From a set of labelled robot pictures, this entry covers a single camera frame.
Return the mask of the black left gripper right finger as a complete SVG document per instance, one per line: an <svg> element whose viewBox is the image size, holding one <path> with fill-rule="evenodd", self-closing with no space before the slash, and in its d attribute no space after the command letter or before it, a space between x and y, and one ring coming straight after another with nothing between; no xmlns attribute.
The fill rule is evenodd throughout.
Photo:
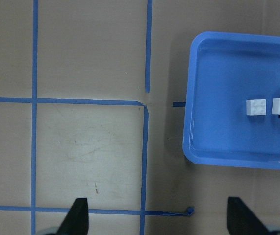
<svg viewBox="0 0 280 235"><path fill-rule="evenodd" d="M227 230L230 235L268 235L269 230L239 197L227 200Z"/></svg>

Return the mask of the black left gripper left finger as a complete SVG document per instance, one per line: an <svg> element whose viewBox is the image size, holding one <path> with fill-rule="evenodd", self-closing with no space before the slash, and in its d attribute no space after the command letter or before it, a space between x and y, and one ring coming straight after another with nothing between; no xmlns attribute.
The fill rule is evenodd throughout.
<svg viewBox="0 0 280 235"><path fill-rule="evenodd" d="M77 198L58 228L57 235L87 235L89 215L87 198Z"/></svg>

